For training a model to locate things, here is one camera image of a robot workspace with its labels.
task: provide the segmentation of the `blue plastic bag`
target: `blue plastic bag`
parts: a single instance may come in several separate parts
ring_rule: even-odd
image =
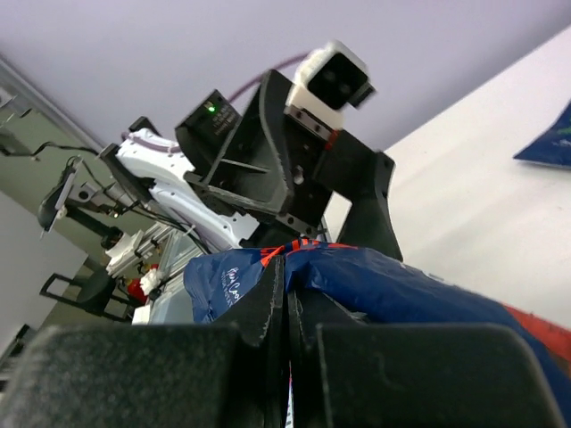
[[[571,426],[571,380],[504,306],[370,249],[300,240],[277,249],[232,250],[192,259],[185,270],[185,287],[194,301],[194,321],[207,323],[226,312],[256,285],[278,254],[285,255],[287,290],[296,279],[378,323],[510,327],[532,348]]]
[[[517,153],[514,159],[571,168],[571,103],[551,128]]]

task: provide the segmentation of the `white tabletop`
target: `white tabletop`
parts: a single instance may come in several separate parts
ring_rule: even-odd
[[[405,261],[571,327],[571,171],[512,156],[571,100],[571,28],[387,153]]]

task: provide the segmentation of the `black cable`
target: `black cable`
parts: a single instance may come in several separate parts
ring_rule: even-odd
[[[99,155],[97,151],[91,149],[89,147],[76,147],[74,145],[61,145],[56,144],[52,141],[46,141],[45,143],[41,144],[34,152],[32,153],[10,153],[8,157],[15,157],[15,158],[36,158],[41,152],[43,152],[47,148],[54,148],[59,150],[72,150],[76,152],[88,152],[94,154],[95,156]]]
[[[76,151],[76,152],[88,152],[93,154],[94,156],[99,156],[99,153],[97,151],[95,151],[94,149],[91,149],[89,147],[76,147],[73,145],[62,145],[62,144],[56,144],[54,142],[51,141],[46,141],[45,143],[41,144],[34,152],[32,153],[11,153],[10,156],[16,157],[16,158],[36,158],[43,150],[45,150],[46,148],[54,148],[54,149],[58,149],[58,150],[69,150],[69,151]],[[71,166],[71,163],[76,160],[76,159],[81,159],[79,156],[71,156],[69,157],[69,159],[67,159],[66,161],[66,169]],[[85,167],[88,175],[91,177],[91,179],[93,179],[93,181],[97,184],[97,186],[100,188],[100,190],[103,192],[103,194],[105,196],[107,196],[110,200],[112,200],[113,202],[115,202],[115,204],[117,205],[122,205],[122,203],[120,203],[118,200],[116,200],[114,197],[112,197],[111,195],[109,195],[109,193],[107,192],[109,186],[105,186],[103,185],[103,183],[101,181],[99,181],[99,179],[97,179],[97,177],[95,176],[93,170],[89,167],[89,165],[87,165],[87,163],[85,161],[82,162],[83,166]],[[62,176],[67,172],[67,170],[64,170],[62,172]],[[121,187],[121,189],[123,190],[123,192],[125,192],[126,194],[128,194],[128,192],[125,190],[125,188],[121,185],[121,183],[117,182],[117,184]],[[145,207],[140,206],[139,204],[139,209],[142,210],[138,211],[137,210],[137,205],[138,202],[134,202],[132,203],[125,212],[135,212],[136,214],[138,214],[139,216],[142,217],[146,217],[149,218],[153,221],[158,221],[159,223],[162,224],[166,224],[167,226],[171,226],[174,227],[176,229],[178,229],[181,232],[186,232],[185,228],[183,227],[183,223],[180,223],[178,221],[176,221],[173,218],[169,218],[167,216],[163,216],[161,214],[152,212],[148,209],[146,209]],[[198,249],[200,251],[202,251],[204,254],[211,254],[211,252],[208,250],[208,247],[204,244],[204,242],[200,239],[200,237],[196,237],[193,235],[193,231],[192,228],[193,226],[188,225],[186,223],[184,223],[184,226],[186,227],[190,227],[191,231],[190,233],[187,233],[187,236],[194,242],[194,244],[198,247]]]

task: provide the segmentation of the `camera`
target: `camera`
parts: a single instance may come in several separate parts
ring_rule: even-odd
[[[358,108],[375,93],[367,65],[347,46],[330,41],[300,64],[286,102],[286,112],[305,111],[331,129],[343,127],[341,109]]]

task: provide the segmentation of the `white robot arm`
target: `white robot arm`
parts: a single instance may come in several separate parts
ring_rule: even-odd
[[[176,127],[176,142],[140,118],[99,156],[127,200],[208,251],[326,240],[323,213],[338,192],[353,203],[342,242],[389,242],[385,252],[399,258],[385,200],[393,162],[343,130],[344,106],[373,93],[364,62],[334,41],[308,55],[293,82],[270,70],[244,115],[214,91]],[[378,230],[366,230],[371,221]],[[144,257],[164,236],[154,232],[116,234],[110,274]]]

